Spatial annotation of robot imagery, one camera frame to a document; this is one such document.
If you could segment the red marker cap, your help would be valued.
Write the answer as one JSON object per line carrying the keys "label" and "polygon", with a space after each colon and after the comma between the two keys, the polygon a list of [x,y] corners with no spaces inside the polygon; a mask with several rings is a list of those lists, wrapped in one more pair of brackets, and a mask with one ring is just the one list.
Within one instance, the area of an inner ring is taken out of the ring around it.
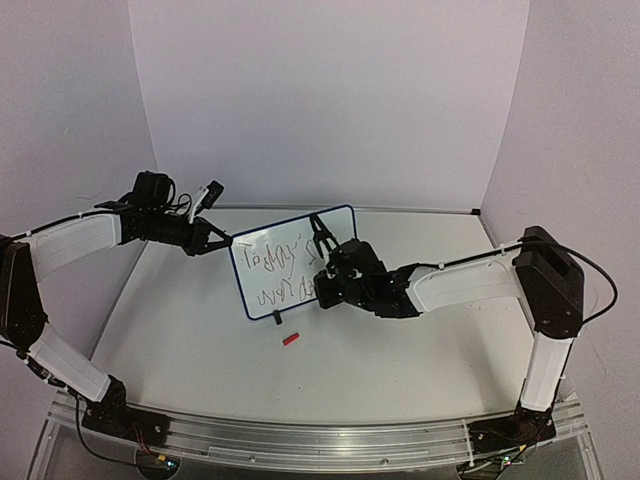
{"label": "red marker cap", "polygon": [[289,335],[288,337],[286,337],[282,343],[284,346],[288,346],[290,344],[292,344],[294,341],[296,341],[298,338],[300,337],[300,335],[298,333],[293,333],[291,335]]}

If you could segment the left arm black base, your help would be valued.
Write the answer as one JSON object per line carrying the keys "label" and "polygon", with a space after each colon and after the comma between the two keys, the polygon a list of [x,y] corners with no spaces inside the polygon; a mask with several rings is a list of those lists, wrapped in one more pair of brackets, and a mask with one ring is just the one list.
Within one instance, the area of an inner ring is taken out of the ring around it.
{"label": "left arm black base", "polygon": [[102,399],[87,401],[81,425],[93,432],[135,441],[146,447],[162,447],[168,436],[169,417],[130,406],[124,383],[112,375],[108,378],[109,385]]}

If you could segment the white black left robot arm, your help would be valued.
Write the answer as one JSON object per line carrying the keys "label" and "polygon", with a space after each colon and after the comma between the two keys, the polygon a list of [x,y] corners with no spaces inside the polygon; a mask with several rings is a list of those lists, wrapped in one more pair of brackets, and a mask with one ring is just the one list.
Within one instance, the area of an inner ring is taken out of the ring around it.
{"label": "white black left robot arm", "polygon": [[96,337],[107,299],[123,282],[139,243],[175,247],[197,257],[231,246],[232,238],[204,212],[224,187],[210,181],[195,194],[179,193],[168,175],[138,173],[122,197],[1,238],[1,343],[42,382],[95,404],[97,420],[127,434],[134,413],[122,381],[94,364]]}

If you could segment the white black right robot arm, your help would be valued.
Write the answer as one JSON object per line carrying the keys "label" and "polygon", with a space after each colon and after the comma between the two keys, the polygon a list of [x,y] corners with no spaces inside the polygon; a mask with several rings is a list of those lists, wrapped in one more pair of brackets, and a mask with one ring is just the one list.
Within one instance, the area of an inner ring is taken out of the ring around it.
{"label": "white black right robot arm", "polygon": [[584,321],[585,273],[575,254],[544,228],[466,258],[389,269],[363,240],[322,253],[313,279],[322,309],[346,304],[384,320],[409,320],[464,304],[517,303],[533,333],[519,406],[552,408],[574,340]]}

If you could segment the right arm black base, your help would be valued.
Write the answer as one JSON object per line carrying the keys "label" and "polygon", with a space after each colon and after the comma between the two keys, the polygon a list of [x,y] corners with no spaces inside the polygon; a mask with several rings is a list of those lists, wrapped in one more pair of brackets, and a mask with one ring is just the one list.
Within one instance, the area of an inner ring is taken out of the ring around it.
{"label": "right arm black base", "polygon": [[524,408],[520,403],[506,416],[477,420],[469,427],[473,452],[488,454],[551,440],[556,436],[554,406],[544,411]]}

